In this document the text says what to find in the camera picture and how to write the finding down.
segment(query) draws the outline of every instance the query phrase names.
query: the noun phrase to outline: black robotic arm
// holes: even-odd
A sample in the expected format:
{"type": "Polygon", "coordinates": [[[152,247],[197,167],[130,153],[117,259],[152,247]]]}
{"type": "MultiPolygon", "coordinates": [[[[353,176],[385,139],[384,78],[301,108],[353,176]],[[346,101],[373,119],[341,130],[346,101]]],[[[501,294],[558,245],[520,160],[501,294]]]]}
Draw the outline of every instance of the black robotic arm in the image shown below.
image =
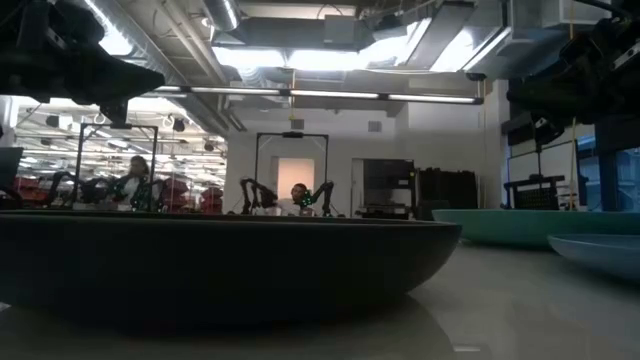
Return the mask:
{"type": "Polygon", "coordinates": [[[276,206],[276,200],[278,195],[271,191],[268,187],[260,184],[251,178],[244,178],[240,180],[240,187],[242,188],[242,196],[244,198],[244,205],[242,206],[242,215],[250,215],[251,212],[262,207],[268,209],[276,206]],[[253,201],[249,200],[249,192],[247,185],[251,184],[251,190],[253,192],[253,201]],[[260,200],[258,200],[258,191],[260,192],[260,200]]]}
{"type": "Polygon", "coordinates": [[[302,204],[300,204],[301,208],[305,208],[307,206],[313,205],[318,202],[320,196],[324,194],[324,201],[322,203],[322,216],[329,217],[331,216],[331,194],[333,193],[333,187],[335,184],[333,181],[327,181],[326,183],[320,185],[318,190],[316,190],[313,195],[306,197],[302,204]]]}

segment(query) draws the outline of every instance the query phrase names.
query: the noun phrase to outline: ceiling light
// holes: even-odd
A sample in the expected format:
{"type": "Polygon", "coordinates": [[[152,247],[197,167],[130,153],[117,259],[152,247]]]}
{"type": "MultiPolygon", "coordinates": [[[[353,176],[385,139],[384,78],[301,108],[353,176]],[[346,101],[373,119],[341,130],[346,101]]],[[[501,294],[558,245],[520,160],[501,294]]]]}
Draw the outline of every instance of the ceiling light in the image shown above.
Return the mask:
{"type": "Polygon", "coordinates": [[[133,51],[133,46],[109,21],[107,16],[98,9],[92,0],[85,0],[91,11],[96,15],[102,26],[105,27],[105,36],[100,41],[100,46],[110,55],[128,55],[133,51]]]}
{"type": "MultiPolygon", "coordinates": [[[[56,150],[24,150],[25,154],[43,154],[43,155],[72,155],[75,156],[78,153],[76,151],[56,151],[56,150]]],[[[147,160],[151,160],[151,154],[142,154],[142,153],[121,153],[116,151],[83,151],[82,156],[118,156],[118,157],[132,157],[140,155],[147,160]]],[[[219,155],[210,154],[210,155],[169,155],[169,154],[157,154],[156,160],[169,160],[170,157],[179,158],[180,160],[212,160],[216,162],[220,162],[223,160],[219,155]]]]}
{"type": "Polygon", "coordinates": [[[102,136],[104,138],[107,138],[107,139],[111,137],[111,135],[107,134],[106,132],[104,132],[102,130],[96,130],[96,134],[98,134],[98,135],[100,135],[100,136],[102,136]]]}
{"type": "Polygon", "coordinates": [[[122,140],[109,140],[107,141],[107,144],[109,145],[113,145],[115,147],[119,147],[121,149],[128,149],[129,148],[129,143],[122,141],[122,140]]]}
{"type": "Polygon", "coordinates": [[[507,36],[509,36],[509,34],[511,34],[511,27],[507,27],[504,30],[502,30],[502,32],[498,34],[498,36],[496,36],[496,38],[491,43],[489,43],[484,49],[482,49],[482,51],[480,51],[476,56],[474,56],[473,59],[471,59],[466,65],[464,65],[462,70],[464,71],[471,70],[482,59],[484,59],[485,56],[489,55],[489,53],[496,46],[498,46],[502,42],[502,40],[504,40],[507,36]]]}
{"type": "Polygon", "coordinates": [[[462,29],[447,45],[438,60],[431,67],[434,72],[456,72],[473,56],[473,36],[462,29]]]}
{"type": "Polygon", "coordinates": [[[136,149],[138,149],[138,150],[144,151],[144,152],[146,152],[147,154],[151,154],[151,153],[152,153],[152,151],[151,151],[151,150],[149,150],[149,149],[147,149],[147,148],[143,148],[142,146],[133,145],[133,144],[132,144],[131,146],[132,146],[132,147],[134,147],[134,148],[136,148],[136,149]]]}
{"type": "Polygon", "coordinates": [[[216,54],[220,64],[233,66],[235,68],[285,66],[284,56],[282,56],[282,53],[278,50],[214,47],[213,52],[216,54]]]}
{"type": "Polygon", "coordinates": [[[356,52],[328,50],[296,50],[288,66],[296,70],[351,71],[365,69],[367,63],[356,52]]]}
{"type": "Polygon", "coordinates": [[[258,89],[258,88],[208,88],[208,87],[193,87],[193,92],[201,93],[214,93],[214,94],[228,94],[228,95],[262,95],[270,96],[280,95],[280,91],[277,89],[258,89]]]}
{"type": "Polygon", "coordinates": [[[309,97],[337,97],[362,100],[389,100],[406,102],[433,102],[449,104],[482,104],[483,100],[470,97],[452,97],[447,95],[409,95],[385,94],[369,92],[346,92],[324,90],[289,90],[289,89],[249,89],[249,88],[209,88],[192,87],[185,91],[194,93],[242,94],[242,95],[279,95],[279,96],[309,96],[309,97]]]}
{"type": "Polygon", "coordinates": [[[407,32],[411,35],[409,35],[409,40],[404,50],[396,57],[396,66],[407,63],[411,55],[416,51],[427,29],[429,29],[429,25],[431,25],[431,18],[423,19],[419,23],[415,22],[407,27],[407,32]]]}
{"type": "Polygon", "coordinates": [[[291,90],[292,96],[333,97],[344,99],[377,99],[375,93],[357,93],[345,91],[315,91],[315,90],[291,90]]]}
{"type": "Polygon", "coordinates": [[[433,95],[389,95],[389,100],[445,104],[477,104],[478,99],[433,95]]]}

